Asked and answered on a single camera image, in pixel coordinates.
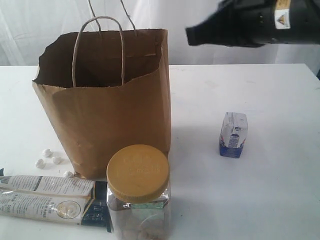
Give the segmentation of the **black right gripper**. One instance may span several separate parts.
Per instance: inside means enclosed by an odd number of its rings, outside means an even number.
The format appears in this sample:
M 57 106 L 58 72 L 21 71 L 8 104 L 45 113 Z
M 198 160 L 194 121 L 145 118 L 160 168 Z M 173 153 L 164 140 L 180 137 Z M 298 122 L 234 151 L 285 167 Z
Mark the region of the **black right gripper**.
M 185 29 L 190 46 L 259 48 L 318 45 L 318 0 L 223 0 L 203 22 Z

